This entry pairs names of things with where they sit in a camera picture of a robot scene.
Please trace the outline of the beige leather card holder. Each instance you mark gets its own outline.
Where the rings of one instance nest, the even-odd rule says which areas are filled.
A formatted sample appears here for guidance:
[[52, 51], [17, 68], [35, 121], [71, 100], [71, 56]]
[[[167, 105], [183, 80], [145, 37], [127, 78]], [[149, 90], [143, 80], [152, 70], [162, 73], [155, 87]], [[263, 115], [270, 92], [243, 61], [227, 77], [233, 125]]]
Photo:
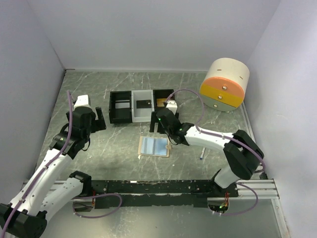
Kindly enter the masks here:
[[155, 139], [155, 151], [152, 155], [142, 154], [141, 153], [141, 145], [143, 137], [141, 136], [139, 140], [139, 147], [138, 147], [138, 155], [140, 156], [156, 156], [156, 157], [169, 157], [169, 152], [171, 150], [170, 142], [167, 138], [162, 137], [151, 137]]

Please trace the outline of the silver magstripe card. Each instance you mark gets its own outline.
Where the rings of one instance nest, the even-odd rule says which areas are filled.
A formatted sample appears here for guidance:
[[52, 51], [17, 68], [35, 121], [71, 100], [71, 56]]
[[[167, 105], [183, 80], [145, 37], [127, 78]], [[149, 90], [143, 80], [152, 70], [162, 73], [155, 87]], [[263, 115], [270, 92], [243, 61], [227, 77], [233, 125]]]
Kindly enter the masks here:
[[143, 137], [141, 145], [141, 153], [152, 155], [155, 151], [155, 139], [151, 137]]

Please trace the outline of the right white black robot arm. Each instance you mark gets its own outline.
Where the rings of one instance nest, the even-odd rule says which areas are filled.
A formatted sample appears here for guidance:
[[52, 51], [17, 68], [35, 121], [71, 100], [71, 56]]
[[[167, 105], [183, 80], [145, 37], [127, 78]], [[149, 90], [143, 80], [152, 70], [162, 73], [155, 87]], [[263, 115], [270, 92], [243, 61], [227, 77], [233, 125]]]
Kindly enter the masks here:
[[178, 113], [164, 108], [151, 115], [150, 132], [158, 124], [158, 133], [166, 134], [174, 145], [201, 146], [222, 152], [228, 165], [220, 169], [211, 179], [211, 194], [221, 197], [236, 181], [249, 180], [260, 173], [259, 165], [264, 165], [264, 153], [255, 141], [243, 130], [235, 133], [220, 133], [203, 129], [195, 124], [181, 123]]

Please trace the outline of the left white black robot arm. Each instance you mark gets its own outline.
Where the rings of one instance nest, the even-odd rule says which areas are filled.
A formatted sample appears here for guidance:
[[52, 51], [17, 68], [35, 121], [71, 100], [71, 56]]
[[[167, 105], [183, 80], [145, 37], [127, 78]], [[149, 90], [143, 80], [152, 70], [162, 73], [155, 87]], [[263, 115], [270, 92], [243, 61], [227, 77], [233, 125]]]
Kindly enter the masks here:
[[68, 123], [52, 140], [49, 149], [22, 190], [8, 203], [0, 205], [1, 237], [39, 238], [49, 220], [72, 198], [91, 195], [91, 176], [73, 172], [54, 192], [51, 187], [79, 151], [90, 142], [90, 135], [106, 129], [100, 107], [77, 106], [67, 112]]

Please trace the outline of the gold card in bin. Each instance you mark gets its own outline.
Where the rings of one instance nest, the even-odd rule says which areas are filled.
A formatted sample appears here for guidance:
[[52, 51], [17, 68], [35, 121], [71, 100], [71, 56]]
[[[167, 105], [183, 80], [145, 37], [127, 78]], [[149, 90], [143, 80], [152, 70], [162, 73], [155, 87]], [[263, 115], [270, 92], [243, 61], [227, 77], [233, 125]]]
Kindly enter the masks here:
[[167, 104], [167, 98], [158, 98], [156, 99], [156, 103], [158, 108], [165, 107]]

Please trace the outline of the black card in bin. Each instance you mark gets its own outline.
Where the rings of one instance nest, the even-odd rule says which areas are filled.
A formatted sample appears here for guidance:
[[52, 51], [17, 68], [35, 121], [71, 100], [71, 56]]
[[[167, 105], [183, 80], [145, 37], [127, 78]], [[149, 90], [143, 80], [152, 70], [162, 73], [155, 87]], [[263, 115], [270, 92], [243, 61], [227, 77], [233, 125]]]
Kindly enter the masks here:
[[151, 100], [137, 100], [136, 101], [136, 108], [137, 109], [148, 109], [152, 107]]

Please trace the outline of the white card in bin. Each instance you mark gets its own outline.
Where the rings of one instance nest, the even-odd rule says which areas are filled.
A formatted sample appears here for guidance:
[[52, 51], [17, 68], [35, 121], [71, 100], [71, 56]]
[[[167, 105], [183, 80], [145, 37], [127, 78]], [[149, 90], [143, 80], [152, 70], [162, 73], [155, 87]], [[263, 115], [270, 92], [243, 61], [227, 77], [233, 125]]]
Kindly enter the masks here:
[[130, 108], [130, 101], [129, 100], [115, 101], [115, 108], [116, 109], [129, 109]]

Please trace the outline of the white middle tray bin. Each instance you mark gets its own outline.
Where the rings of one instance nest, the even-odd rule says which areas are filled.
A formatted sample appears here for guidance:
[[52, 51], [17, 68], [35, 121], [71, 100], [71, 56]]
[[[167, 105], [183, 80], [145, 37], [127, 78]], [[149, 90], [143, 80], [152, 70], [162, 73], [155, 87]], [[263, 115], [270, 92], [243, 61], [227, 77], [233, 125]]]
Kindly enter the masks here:
[[153, 90], [131, 91], [132, 122], [150, 122], [154, 111]]

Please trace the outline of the black left tray bin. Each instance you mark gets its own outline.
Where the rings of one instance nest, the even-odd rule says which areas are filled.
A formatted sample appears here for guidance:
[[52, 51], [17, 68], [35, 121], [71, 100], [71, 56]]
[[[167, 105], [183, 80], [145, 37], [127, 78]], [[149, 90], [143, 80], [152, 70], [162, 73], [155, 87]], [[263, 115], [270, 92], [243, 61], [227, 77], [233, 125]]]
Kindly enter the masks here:
[[111, 124], [132, 123], [132, 91], [111, 91], [109, 121]]

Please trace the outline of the black tray bin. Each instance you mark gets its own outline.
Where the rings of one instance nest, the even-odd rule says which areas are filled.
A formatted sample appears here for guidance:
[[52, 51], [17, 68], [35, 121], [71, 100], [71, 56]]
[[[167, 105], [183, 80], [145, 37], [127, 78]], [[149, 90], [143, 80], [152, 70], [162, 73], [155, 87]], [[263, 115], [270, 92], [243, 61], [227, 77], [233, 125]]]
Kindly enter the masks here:
[[165, 107], [164, 102], [170, 94], [174, 92], [173, 89], [156, 89], [153, 90], [154, 97], [154, 112], [157, 113]]
[[132, 91], [111, 91], [109, 121], [111, 124], [132, 123]]

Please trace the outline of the black right tray bin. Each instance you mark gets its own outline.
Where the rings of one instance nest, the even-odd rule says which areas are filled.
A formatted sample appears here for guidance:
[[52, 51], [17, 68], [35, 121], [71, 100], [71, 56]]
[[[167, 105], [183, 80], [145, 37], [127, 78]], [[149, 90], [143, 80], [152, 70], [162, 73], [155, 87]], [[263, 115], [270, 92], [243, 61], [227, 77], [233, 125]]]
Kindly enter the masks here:
[[156, 89], [153, 90], [154, 97], [154, 112], [157, 113], [165, 107], [164, 102], [170, 94], [174, 92], [173, 89]]

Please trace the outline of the white blue pen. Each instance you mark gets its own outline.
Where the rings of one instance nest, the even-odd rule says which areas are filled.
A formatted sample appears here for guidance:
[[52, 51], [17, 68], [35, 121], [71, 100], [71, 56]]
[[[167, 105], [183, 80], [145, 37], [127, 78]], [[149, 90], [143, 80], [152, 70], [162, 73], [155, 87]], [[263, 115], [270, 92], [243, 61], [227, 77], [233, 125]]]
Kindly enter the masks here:
[[205, 150], [206, 150], [206, 148], [204, 147], [202, 149], [202, 152], [201, 152], [201, 155], [200, 155], [200, 160], [202, 160], [204, 158]]

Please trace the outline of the cream round drawer cabinet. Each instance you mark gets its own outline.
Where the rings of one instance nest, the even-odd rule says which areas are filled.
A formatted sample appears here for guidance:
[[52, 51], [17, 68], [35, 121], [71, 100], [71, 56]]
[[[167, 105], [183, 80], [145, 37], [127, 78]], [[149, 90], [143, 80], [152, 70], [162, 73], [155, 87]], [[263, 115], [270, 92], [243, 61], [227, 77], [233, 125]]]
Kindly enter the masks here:
[[204, 104], [229, 112], [243, 103], [250, 77], [248, 67], [232, 58], [215, 60], [203, 80], [199, 94]]

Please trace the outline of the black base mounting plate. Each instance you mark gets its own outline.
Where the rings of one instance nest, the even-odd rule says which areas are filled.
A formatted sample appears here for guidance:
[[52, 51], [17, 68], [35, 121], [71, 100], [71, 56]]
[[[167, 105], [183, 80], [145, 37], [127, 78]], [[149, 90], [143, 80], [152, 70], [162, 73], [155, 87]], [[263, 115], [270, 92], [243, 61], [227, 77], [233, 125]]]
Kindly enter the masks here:
[[225, 195], [238, 197], [237, 185], [219, 188], [212, 180], [93, 180], [90, 190], [77, 196], [106, 194], [105, 197], [95, 198], [95, 208], [104, 209], [116, 207], [119, 198], [110, 196], [119, 194], [122, 207], [148, 206], [182, 206], [189, 205], [197, 208], [207, 208], [208, 201], [215, 198], [224, 201]]

